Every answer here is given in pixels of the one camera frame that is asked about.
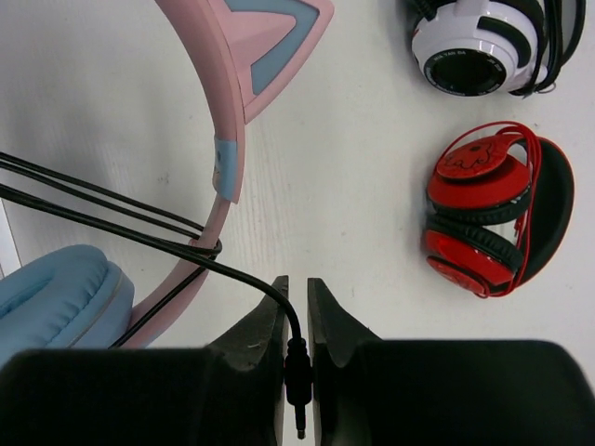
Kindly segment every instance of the white ear cup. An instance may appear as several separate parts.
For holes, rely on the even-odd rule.
[[[489,0],[458,0],[421,20],[412,49],[419,69],[444,92],[481,96],[527,85],[536,68],[538,35],[521,11]],[[545,78],[540,70],[539,77]]]

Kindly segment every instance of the white tabletop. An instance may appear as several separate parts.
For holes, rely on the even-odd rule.
[[[461,99],[422,79],[398,9],[394,0],[337,2],[312,57],[248,127],[244,189],[219,260],[268,282],[288,274],[304,324],[306,280],[322,277],[382,337],[551,340],[595,382],[595,16],[554,93]],[[155,4],[4,2],[0,54],[2,151],[205,222],[214,198],[212,123],[191,63]],[[507,298],[480,300],[425,263],[424,185],[453,138],[500,119],[561,145],[574,166],[575,211],[541,274]],[[112,215],[2,175],[12,186]],[[94,244],[132,278],[137,301],[176,261],[11,203],[7,214],[22,263],[67,244]],[[260,298],[211,275],[154,345],[201,346]]]

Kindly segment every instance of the light blue padding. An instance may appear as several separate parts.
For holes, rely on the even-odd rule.
[[[0,367],[27,348],[106,348],[126,330],[134,286],[97,248],[43,256],[0,281]]]
[[[215,190],[226,200],[233,199],[238,170],[237,141],[215,138]]]
[[[293,16],[296,27],[271,51],[252,65],[252,91],[264,91],[294,57],[318,19],[318,9],[299,0],[225,0],[231,11],[273,12]]]

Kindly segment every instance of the white headphones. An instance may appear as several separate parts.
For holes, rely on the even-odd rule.
[[[553,85],[565,62],[558,57],[562,3],[547,2],[544,14],[538,0],[414,0],[423,15],[412,42],[420,70],[436,88],[464,97],[497,90],[528,94]],[[584,22],[578,10],[576,16]],[[550,36],[546,19],[556,25]],[[575,26],[575,33],[581,34],[582,26]]]

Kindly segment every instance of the pink triangle ear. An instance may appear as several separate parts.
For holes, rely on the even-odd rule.
[[[279,45],[298,24],[289,14],[261,11],[231,11],[225,0],[208,0],[231,52],[237,73],[245,123],[260,114],[289,84],[304,64],[330,22],[334,8],[329,0],[299,0],[317,11],[317,19],[292,58],[262,91],[255,93],[253,66]],[[279,4],[296,0],[279,0]]]

